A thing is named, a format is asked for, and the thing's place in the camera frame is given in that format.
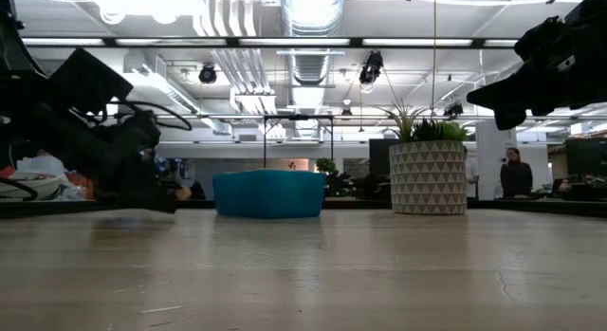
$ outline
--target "air duct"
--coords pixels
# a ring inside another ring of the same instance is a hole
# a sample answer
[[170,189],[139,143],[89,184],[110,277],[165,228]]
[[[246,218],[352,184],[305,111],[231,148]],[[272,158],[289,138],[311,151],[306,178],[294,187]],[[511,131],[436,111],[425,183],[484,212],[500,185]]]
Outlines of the air duct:
[[[289,37],[329,37],[339,32],[344,0],[281,0],[283,27]],[[316,113],[322,106],[330,56],[292,55],[289,59],[293,103],[300,113]],[[310,123],[298,121],[300,135],[314,134]]]

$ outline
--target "woman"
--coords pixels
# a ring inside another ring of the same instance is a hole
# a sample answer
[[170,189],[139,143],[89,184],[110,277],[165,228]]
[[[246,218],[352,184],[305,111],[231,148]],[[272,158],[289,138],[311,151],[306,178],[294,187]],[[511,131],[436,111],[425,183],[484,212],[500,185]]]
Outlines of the woman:
[[533,188],[533,174],[529,164],[521,162],[519,149],[511,147],[506,150],[507,163],[502,165],[500,177],[504,198],[529,195]]

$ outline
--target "ceiling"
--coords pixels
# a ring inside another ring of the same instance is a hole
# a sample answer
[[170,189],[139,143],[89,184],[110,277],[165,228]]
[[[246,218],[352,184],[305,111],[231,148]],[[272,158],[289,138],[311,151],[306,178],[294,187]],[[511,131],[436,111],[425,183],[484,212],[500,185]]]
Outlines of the ceiling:
[[[508,1],[508,0],[459,0],[459,1]],[[258,35],[282,36],[280,7],[271,4],[276,0],[255,0],[254,22]],[[150,16],[127,16],[117,25],[106,25],[99,15],[99,7],[90,0],[16,0],[19,19],[27,28],[24,36],[113,36],[113,37],[160,37],[196,36],[192,16],[182,15],[170,25],[161,25]],[[519,38],[528,29],[535,27],[547,17],[568,13],[576,4],[556,2],[552,5],[512,6],[462,6],[436,5],[436,36],[441,38]],[[346,0],[339,35],[345,37],[430,37],[434,35],[434,5],[413,0]],[[95,55],[116,69],[122,68],[125,49],[96,49]],[[287,59],[276,54],[277,49],[262,49],[263,64],[271,85],[276,92],[278,108],[291,104],[290,77]],[[41,64],[52,71],[64,60],[69,49],[36,48],[31,50]],[[180,88],[196,99],[207,113],[234,113],[229,105],[231,85],[219,72],[217,83],[203,85],[197,73],[203,63],[213,63],[209,49],[145,49],[145,56],[153,60],[160,56],[168,65],[168,76]],[[486,81],[491,81],[499,73],[515,66],[520,60],[512,50],[490,49],[482,53],[478,50],[436,50],[428,49],[385,49],[381,50],[385,63],[385,73],[377,80],[370,94],[360,94],[359,67],[368,56],[369,50],[345,49],[344,55],[334,56],[330,77],[325,91],[320,113],[339,114],[342,101],[352,101],[353,113],[378,115],[373,107],[390,107],[395,97],[415,107],[429,107],[433,101],[442,107],[451,101],[440,99],[453,89],[453,97],[463,100],[472,85],[462,86],[465,81],[478,81],[481,73]],[[434,79],[432,70],[435,62]],[[155,93],[144,85],[137,88],[147,99],[162,101],[172,105],[166,97]],[[475,114],[473,105],[465,103],[465,113]],[[372,125],[379,121],[365,121]],[[340,124],[356,124],[342,121]],[[565,128],[568,121],[552,122],[550,126]],[[535,122],[528,122],[532,127]]]

